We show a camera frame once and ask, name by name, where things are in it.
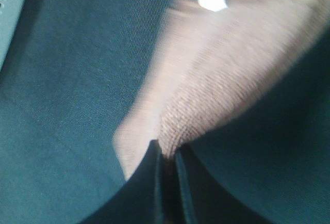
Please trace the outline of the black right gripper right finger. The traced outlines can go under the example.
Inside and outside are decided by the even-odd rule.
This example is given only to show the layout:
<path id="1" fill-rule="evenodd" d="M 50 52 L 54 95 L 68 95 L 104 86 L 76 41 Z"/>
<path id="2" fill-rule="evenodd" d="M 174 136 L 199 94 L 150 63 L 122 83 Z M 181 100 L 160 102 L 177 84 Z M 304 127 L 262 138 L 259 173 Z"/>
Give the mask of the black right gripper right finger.
<path id="1" fill-rule="evenodd" d="M 184 223 L 271 223 L 217 183 L 189 145 L 177 150 L 175 166 Z"/>

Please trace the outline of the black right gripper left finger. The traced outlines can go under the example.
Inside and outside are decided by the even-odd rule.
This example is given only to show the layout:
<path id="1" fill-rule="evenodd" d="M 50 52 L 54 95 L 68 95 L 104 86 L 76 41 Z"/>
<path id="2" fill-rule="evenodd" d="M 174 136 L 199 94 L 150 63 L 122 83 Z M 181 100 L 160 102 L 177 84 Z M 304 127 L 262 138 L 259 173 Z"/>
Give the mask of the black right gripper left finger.
<path id="1" fill-rule="evenodd" d="M 152 140 L 140 165 L 124 186 L 81 223 L 164 223 L 162 157 Z"/>

